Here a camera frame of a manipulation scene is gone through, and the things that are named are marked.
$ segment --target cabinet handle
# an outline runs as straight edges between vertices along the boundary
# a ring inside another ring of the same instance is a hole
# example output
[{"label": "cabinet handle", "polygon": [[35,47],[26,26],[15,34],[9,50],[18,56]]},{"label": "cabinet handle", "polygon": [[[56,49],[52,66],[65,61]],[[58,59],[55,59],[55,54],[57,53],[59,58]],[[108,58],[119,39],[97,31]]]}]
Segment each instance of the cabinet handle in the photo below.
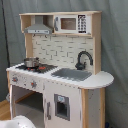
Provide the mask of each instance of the cabinet handle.
[{"label": "cabinet handle", "polygon": [[58,27],[57,27],[57,23],[56,23],[57,21],[58,21],[58,17],[56,17],[54,19],[54,28],[55,28],[56,31],[58,31]]},{"label": "cabinet handle", "polygon": [[50,102],[47,103],[47,117],[48,120],[51,120],[51,115],[49,114]]}]

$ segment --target white backsplash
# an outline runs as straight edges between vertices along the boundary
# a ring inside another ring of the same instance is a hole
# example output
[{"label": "white backsplash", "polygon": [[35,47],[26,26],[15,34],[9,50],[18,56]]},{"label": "white backsplash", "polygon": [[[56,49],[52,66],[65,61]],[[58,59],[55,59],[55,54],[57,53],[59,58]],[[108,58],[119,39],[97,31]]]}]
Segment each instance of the white backsplash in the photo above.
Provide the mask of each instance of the white backsplash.
[{"label": "white backsplash", "polygon": [[[78,54],[87,51],[93,57],[93,39],[79,36],[58,36],[33,34],[33,56],[41,63],[75,68]],[[93,70],[89,58],[82,55],[81,62],[86,62],[86,70]]]}]

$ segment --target microwave window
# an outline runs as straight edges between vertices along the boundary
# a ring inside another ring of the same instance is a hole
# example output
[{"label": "microwave window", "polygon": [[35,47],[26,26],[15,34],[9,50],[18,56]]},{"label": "microwave window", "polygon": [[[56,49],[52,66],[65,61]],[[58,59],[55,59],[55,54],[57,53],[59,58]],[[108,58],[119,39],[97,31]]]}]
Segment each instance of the microwave window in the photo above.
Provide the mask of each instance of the microwave window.
[{"label": "microwave window", "polygon": [[75,18],[61,18],[61,29],[76,30]]}]

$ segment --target stovetop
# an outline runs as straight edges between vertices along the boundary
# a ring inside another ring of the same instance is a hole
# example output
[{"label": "stovetop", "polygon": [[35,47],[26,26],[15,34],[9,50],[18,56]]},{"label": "stovetop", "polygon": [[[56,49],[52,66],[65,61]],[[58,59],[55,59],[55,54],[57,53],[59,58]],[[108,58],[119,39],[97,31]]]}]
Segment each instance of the stovetop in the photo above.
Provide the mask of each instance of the stovetop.
[{"label": "stovetop", "polygon": [[29,71],[29,72],[46,73],[47,71],[50,71],[50,70],[52,70],[56,67],[57,66],[54,66],[54,65],[39,64],[38,67],[34,67],[34,68],[28,68],[25,65],[21,65],[21,66],[18,66],[16,68],[18,68],[20,70],[26,70],[26,71]]}]

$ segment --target gray wall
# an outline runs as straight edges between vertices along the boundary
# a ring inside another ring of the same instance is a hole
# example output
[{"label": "gray wall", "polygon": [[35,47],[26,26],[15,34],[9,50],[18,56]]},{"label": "gray wall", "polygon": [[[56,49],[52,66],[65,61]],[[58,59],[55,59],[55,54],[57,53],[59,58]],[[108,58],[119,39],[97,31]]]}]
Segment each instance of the gray wall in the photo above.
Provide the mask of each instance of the gray wall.
[{"label": "gray wall", "polygon": [[102,70],[115,77],[106,88],[106,119],[114,128],[128,127],[128,1],[127,0],[4,0],[11,65],[25,57],[19,13],[101,10]]},{"label": "gray wall", "polygon": [[7,51],[6,51],[6,41],[5,41],[5,31],[4,31],[4,21],[2,12],[2,3],[0,1],[0,102],[6,99],[8,93],[7,85]]}]

